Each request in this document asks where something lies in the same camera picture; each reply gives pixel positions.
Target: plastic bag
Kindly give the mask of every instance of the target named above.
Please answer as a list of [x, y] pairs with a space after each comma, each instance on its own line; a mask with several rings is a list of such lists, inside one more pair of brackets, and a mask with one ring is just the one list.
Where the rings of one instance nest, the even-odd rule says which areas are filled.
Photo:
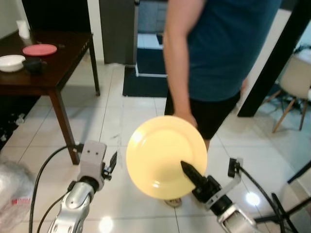
[[19, 224], [30, 210], [34, 178], [24, 166], [0, 161], [0, 233]]

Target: black cable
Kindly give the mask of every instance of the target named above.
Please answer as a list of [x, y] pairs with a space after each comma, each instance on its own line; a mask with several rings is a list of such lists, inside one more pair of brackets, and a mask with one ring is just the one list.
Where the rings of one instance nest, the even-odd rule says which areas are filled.
[[39, 226], [38, 226], [38, 229], [37, 229], [37, 233], [40, 233], [41, 226], [42, 226], [42, 224], [43, 224], [43, 222], [44, 222], [46, 216], [47, 216], [48, 213], [50, 212], [50, 210], [51, 210], [59, 201], [61, 201], [61, 200], [64, 198], [65, 195], [66, 195], [66, 194], [62, 195], [59, 199], [57, 199], [57, 200], [47, 209], [47, 211], [45, 212], [44, 216], [42, 217], [42, 219], [41, 219], [41, 221], [40, 221], [40, 223], [39, 223]]
[[241, 167], [241, 165], [239, 163], [237, 163], [236, 165], [236, 169], [241, 170], [248, 178], [251, 182], [254, 183], [254, 185], [259, 189], [259, 191], [264, 195], [264, 197], [267, 199], [267, 201], [269, 202], [271, 208], [273, 209], [274, 213], [276, 214], [279, 224], [280, 224], [280, 230], [281, 233], [285, 233], [285, 227], [284, 227], [284, 222], [282, 220], [282, 217], [280, 215], [280, 212], [278, 211], [278, 209], [276, 208], [276, 206], [274, 205], [274, 203], [272, 202], [272, 200], [270, 199], [270, 197], [268, 196], [268, 194], [263, 190], [263, 188], [254, 180], [254, 178], [243, 168]]
[[31, 206], [30, 206], [30, 214], [29, 214], [29, 228], [28, 228], [28, 231], [29, 233], [32, 233], [33, 232], [33, 220], [34, 220], [34, 208], [35, 208], [35, 197], [36, 197], [36, 194], [37, 194], [37, 189], [38, 189], [38, 184], [39, 184], [39, 180], [40, 180], [40, 177], [41, 177], [41, 174], [45, 168], [45, 166], [48, 164], [48, 162], [51, 160], [51, 158], [53, 158], [58, 152], [64, 150], [68, 148], [68, 146], [63, 146], [59, 149], [57, 149], [56, 151], [54, 151], [48, 158], [47, 160], [44, 162], [44, 164], [41, 166], [39, 172], [38, 172], [38, 175], [37, 175], [37, 178], [35, 180], [35, 186], [34, 186], [34, 193], [33, 193], [33, 198], [32, 198], [32, 201], [31, 201]]

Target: dark wooden table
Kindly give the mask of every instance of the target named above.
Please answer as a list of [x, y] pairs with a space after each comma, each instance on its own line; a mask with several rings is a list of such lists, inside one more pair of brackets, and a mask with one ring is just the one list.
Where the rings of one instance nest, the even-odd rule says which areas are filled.
[[65, 142], [70, 147], [72, 163], [77, 165], [79, 157], [72, 149], [75, 143], [60, 91], [89, 49], [96, 95], [100, 95], [92, 34], [72, 32], [31, 32], [31, 34], [29, 40], [21, 39], [18, 32], [1, 39], [0, 56], [24, 55], [22, 52], [24, 47], [38, 43], [56, 45], [57, 52], [41, 57], [47, 62], [41, 75], [31, 76], [24, 69], [14, 73], [0, 71], [0, 94], [50, 96]]

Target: person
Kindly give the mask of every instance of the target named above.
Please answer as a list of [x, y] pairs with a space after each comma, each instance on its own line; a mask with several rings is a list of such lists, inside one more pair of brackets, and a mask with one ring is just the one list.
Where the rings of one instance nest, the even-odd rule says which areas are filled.
[[[197, 127], [206, 148], [240, 99], [281, 0], [169, 0], [166, 115]], [[172, 207], [181, 199], [166, 201]]]

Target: foot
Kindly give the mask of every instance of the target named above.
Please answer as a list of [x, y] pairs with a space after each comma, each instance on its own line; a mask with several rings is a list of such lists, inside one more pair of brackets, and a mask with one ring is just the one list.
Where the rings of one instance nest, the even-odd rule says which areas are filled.
[[181, 206], [181, 199], [177, 198], [177, 199], [173, 199], [173, 200], [165, 200], [165, 203], [168, 204], [170, 207], [176, 208]]

